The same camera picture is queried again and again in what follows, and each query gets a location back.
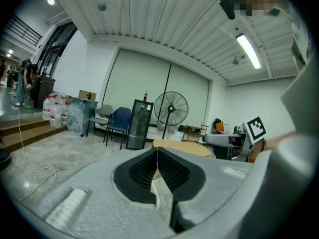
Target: fan grille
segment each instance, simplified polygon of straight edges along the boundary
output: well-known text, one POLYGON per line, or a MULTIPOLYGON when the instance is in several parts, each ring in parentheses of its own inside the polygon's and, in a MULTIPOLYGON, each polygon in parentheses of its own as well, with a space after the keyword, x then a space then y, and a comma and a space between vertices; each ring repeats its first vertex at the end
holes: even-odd
POLYGON ((167 125, 178 125, 187 117, 188 103, 185 97, 178 92, 165 92, 157 98, 154 113, 161 123, 166 124, 169 115, 167 125), (168 107, 173 107, 171 113, 168 112, 168 107))

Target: ceiling light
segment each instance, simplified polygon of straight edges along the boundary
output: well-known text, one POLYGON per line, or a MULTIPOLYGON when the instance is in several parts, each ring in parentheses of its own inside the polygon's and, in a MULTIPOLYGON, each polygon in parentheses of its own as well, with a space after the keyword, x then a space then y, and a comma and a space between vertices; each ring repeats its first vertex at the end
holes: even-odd
POLYGON ((240 34, 236 37, 236 39, 239 42, 239 44, 243 47, 243 49, 246 51, 255 69, 260 69, 261 64, 259 63, 256 52, 254 51, 254 48, 251 46, 250 42, 247 40, 246 36, 244 34, 240 34))
POLYGON ((54 0, 47 0, 47 2, 49 5, 54 5, 54 3, 55 3, 54 0))

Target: stair step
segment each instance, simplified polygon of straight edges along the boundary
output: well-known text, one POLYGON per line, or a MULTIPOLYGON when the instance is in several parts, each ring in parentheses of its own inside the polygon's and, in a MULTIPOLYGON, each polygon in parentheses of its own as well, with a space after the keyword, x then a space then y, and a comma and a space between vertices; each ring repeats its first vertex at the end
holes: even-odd
MULTIPOLYGON (((18 120, 11 120, 0 123, 0 136, 4 137, 9 134, 19 132, 18 120)), ((50 121, 39 118, 20 119, 20 130, 25 131, 39 126, 49 125, 50 121)))
MULTIPOLYGON (((57 134, 65 130, 66 126, 62 126, 60 128, 52 128, 50 127, 50 125, 44 125, 29 130, 21 131, 23 145, 27 146, 31 143, 40 141, 44 138, 47 138, 51 135, 57 134)), ((20 132, 9 134, 2 137, 2 142, 4 147, 8 149, 10 152, 22 148, 20 132)))

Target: concrete floor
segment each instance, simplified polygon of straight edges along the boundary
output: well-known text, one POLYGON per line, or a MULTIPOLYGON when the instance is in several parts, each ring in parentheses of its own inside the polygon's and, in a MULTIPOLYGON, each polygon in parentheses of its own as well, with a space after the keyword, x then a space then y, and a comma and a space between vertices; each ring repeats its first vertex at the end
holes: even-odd
MULTIPOLYGON (((15 93, 13 89, 0 87, 0 121, 15 120, 17 117, 17 111, 12 109, 12 102, 15 99, 15 94, 12 93, 15 93)), ((26 109, 24 106, 21 106, 19 111, 21 114, 20 118, 24 119, 32 117, 34 114, 39 115, 38 113, 41 113, 42 109, 26 109)))
MULTIPOLYGON (((45 138, 24 148, 25 165, 23 149, 13 152, 12 162, 0 173, 0 179, 11 197, 20 200, 41 184, 47 176, 54 173, 52 168, 37 173, 30 173, 30 171, 39 171, 48 166, 53 166, 55 169, 66 169, 57 171, 56 184, 58 184, 87 164, 131 152, 125 148, 120 150, 120 137, 114 136, 107 147, 103 143, 103 137, 102 132, 93 132, 88 137, 80 137, 65 131, 45 138)), ((146 142, 145 148, 152 145, 146 142)), ((43 193, 54 186, 54 176, 51 176, 21 203, 32 210, 40 201, 43 193)), ((160 201, 157 212, 168 225, 172 194, 161 177, 154 181, 153 186, 155 186, 160 201)))

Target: orange object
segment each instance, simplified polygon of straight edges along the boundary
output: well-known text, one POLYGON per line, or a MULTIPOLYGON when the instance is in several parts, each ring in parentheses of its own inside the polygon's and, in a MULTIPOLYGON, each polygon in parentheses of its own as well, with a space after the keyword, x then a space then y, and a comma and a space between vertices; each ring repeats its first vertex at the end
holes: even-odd
POLYGON ((217 131, 224 131, 224 122, 216 123, 215 130, 217 131))

